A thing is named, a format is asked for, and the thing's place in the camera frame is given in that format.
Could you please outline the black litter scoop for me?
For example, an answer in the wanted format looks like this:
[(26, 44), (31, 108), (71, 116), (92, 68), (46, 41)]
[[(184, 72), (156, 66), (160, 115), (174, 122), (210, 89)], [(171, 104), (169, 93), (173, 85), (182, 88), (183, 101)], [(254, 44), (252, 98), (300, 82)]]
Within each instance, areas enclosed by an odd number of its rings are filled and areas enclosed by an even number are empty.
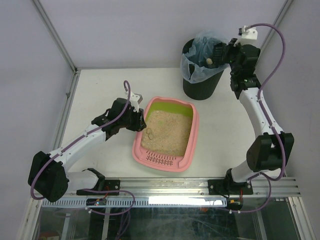
[(225, 64), (224, 55), (226, 46), (227, 45), (223, 42), (214, 45), (211, 60), (215, 68)]

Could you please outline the pink litter box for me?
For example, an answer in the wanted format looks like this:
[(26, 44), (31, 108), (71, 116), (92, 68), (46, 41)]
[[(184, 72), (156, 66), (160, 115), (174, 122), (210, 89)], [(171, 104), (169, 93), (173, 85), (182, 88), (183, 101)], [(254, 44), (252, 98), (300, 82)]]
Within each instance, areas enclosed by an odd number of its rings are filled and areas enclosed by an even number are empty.
[(183, 156), (171, 156), (148, 150), (141, 145), (143, 133), (138, 132), (133, 141), (132, 156), (140, 164), (152, 169), (179, 173), (187, 170), (193, 160), (199, 132), (200, 115), (195, 105), (172, 97), (153, 97), (144, 110), (144, 119), (147, 120), (154, 111), (164, 111), (181, 114), (192, 119), (188, 143)]

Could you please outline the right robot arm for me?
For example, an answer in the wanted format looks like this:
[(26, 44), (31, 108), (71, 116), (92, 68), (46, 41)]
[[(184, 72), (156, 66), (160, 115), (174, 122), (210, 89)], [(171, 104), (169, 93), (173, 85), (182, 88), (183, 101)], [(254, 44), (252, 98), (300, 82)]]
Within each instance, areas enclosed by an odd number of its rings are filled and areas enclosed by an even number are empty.
[(255, 74), (260, 52), (258, 47), (239, 43), (236, 38), (231, 39), (223, 50), (222, 59), (231, 69), (231, 90), (245, 108), (255, 134), (245, 161), (226, 172), (226, 189), (240, 188), (268, 171), (280, 170), (279, 176), (267, 177), (278, 181), (284, 174), (294, 144), (293, 135), (284, 132), (273, 117)]

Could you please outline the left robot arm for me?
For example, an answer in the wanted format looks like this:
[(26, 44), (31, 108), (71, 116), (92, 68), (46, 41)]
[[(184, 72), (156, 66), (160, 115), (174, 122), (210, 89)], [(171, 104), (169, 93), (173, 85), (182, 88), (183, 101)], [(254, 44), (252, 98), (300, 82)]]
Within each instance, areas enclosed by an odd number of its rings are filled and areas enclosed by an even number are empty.
[(146, 128), (144, 110), (139, 107), (142, 96), (117, 98), (111, 108), (95, 117), (76, 139), (49, 153), (39, 151), (32, 160), (28, 177), (31, 197), (56, 202), (66, 193), (105, 191), (106, 178), (94, 168), (71, 172), (70, 168), (87, 151), (106, 142), (120, 129), (141, 132)]

